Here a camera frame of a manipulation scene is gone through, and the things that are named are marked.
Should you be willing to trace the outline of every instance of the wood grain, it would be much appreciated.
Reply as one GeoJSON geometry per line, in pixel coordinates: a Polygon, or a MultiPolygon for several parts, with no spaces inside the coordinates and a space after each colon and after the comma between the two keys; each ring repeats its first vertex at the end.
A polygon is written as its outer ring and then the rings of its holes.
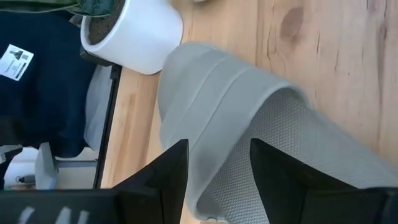
{"type": "MultiPolygon", "coordinates": [[[[172,2],[183,17],[183,42],[212,42],[300,85],[340,128],[398,162],[398,0],[172,2]]],[[[163,151],[157,79],[123,71],[105,187],[163,151]]],[[[181,223],[198,221],[184,208],[181,223]]]]}

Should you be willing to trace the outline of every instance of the white plant pot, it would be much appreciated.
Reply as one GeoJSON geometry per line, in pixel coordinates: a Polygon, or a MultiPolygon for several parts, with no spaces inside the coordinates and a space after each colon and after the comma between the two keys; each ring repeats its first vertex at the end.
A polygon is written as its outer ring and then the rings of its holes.
{"type": "Polygon", "coordinates": [[[162,0],[126,0],[111,32],[95,45],[88,40],[90,21],[85,16],[80,31],[89,53],[146,75],[163,68],[183,32],[180,14],[162,0]]]}

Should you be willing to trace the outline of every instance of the plant leaf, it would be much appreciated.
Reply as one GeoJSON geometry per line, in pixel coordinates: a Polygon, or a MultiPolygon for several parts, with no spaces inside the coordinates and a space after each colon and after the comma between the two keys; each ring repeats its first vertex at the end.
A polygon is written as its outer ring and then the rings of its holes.
{"type": "Polygon", "coordinates": [[[80,5],[74,6],[74,7],[70,7],[68,8],[68,11],[70,13],[73,13],[75,15],[79,15],[79,16],[90,16],[87,12],[85,12],[80,5]]]}
{"type": "Polygon", "coordinates": [[[39,13],[78,6],[76,0],[0,0],[0,11],[39,13]]]}
{"type": "Polygon", "coordinates": [[[77,0],[77,2],[83,11],[92,16],[107,16],[112,13],[114,7],[114,0],[77,0]]]}

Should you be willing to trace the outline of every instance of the navy blue cloth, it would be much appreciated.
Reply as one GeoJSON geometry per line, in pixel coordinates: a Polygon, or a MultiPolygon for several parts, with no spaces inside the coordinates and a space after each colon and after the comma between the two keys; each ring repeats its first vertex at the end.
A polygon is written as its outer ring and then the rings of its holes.
{"type": "Polygon", "coordinates": [[[80,57],[79,28],[51,13],[0,12],[0,21],[0,56],[9,44],[34,54],[18,82],[0,75],[0,116],[22,123],[24,146],[49,142],[55,156],[79,155],[96,66],[80,57]]]}

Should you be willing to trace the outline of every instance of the white label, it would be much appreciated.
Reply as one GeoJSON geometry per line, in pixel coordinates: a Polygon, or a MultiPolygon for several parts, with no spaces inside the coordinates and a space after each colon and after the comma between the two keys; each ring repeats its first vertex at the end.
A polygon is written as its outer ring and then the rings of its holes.
{"type": "Polygon", "coordinates": [[[0,59],[0,75],[19,81],[29,66],[33,54],[9,44],[0,59]]]}

